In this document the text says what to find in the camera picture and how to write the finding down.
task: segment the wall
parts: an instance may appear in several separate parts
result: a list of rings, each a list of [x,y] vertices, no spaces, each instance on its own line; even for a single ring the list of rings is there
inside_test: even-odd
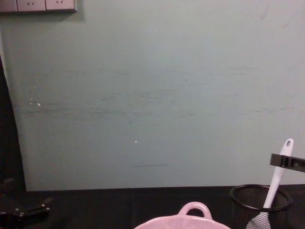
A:
[[[2,16],[28,190],[268,184],[287,138],[305,157],[304,3]]]

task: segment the outlet plate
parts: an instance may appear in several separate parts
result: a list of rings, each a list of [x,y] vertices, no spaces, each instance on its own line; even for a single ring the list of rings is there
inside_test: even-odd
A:
[[[16,12],[16,0],[0,0],[0,12]]]
[[[52,11],[77,11],[74,0],[46,0],[46,9]]]
[[[17,0],[19,12],[46,11],[45,0]]]

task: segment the black mesh cup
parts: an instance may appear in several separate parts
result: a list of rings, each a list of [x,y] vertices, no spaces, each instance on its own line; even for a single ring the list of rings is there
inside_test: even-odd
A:
[[[263,208],[268,190],[268,186],[262,185],[241,185],[231,189],[232,229],[258,229],[254,224],[249,224],[255,217],[259,229],[287,229],[287,210],[292,205],[292,198],[278,190],[271,208]]]

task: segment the white rice paddle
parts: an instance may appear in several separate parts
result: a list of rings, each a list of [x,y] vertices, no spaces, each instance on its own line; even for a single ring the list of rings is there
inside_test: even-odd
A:
[[[280,155],[291,156],[294,147],[293,139],[288,139],[281,150]],[[276,167],[272,177],[271,185],[264,203],[264,208],[270,208],[275,197],[276,191],[282,179],[285,169]],[[246,229],[271,229],[268,212],[261,212],[247,224]]]

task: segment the pink bowl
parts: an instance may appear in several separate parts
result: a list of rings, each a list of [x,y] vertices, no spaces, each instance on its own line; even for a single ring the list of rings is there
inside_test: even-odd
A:
[[[204,217],[189,216],[187,213],[191,209],[199,209]],[[135,229],[229,229],[227,226],[217,223],[212,219],[211,213],[206,205],[199,202],[186,204],[174,216],[165,216],[152,219],[141,224]]]

